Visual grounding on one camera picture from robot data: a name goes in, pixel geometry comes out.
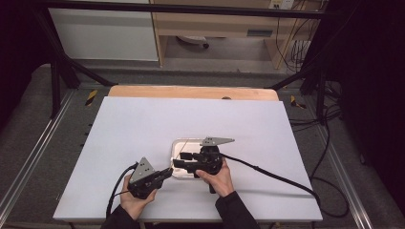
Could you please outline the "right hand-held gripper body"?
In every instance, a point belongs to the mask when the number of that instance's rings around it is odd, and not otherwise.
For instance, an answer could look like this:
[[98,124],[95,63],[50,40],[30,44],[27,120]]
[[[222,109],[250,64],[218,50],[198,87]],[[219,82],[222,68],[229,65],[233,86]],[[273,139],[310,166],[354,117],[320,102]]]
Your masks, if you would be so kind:
[[191,172],[195,175],[197,170],[202,170],[210,175],[218,174],[223,165],[219,145],[233,141],[233,138],[207,136],[201,143],[200,151],[192,154],[195,162]]

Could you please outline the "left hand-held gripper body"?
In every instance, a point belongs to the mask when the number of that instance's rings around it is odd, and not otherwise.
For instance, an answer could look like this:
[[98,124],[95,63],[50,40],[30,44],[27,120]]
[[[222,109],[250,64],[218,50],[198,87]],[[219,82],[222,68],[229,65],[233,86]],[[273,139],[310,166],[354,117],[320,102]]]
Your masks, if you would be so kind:
[[131,174],[127,188],[134,198],[147,199],[161,185],[161,171],[156,171],[147,158],[143,157]]

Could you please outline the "person's left hand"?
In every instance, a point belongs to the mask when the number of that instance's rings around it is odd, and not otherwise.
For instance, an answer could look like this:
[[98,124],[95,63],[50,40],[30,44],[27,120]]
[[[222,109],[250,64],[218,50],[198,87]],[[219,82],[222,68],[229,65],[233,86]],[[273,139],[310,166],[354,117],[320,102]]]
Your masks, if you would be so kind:
[[120,205],[126,213],[133,219],[137,220],[144,208],[155,200],[157,190],[153,190],[147,199],[134,198],[128,191],[130,175],[124,177],[123,186],[120,194]]

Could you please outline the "person's right hand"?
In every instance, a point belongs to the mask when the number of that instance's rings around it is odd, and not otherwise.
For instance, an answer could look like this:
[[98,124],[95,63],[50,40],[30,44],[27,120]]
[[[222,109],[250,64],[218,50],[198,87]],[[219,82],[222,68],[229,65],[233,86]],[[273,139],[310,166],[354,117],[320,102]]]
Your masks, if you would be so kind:
[[225,159],[223,159],[222,168],[217,175],[210,175],[203,170],[197,170],[196,174],[204,182],[210,184],[221,198],[225,198],[235,192],[230,169]]

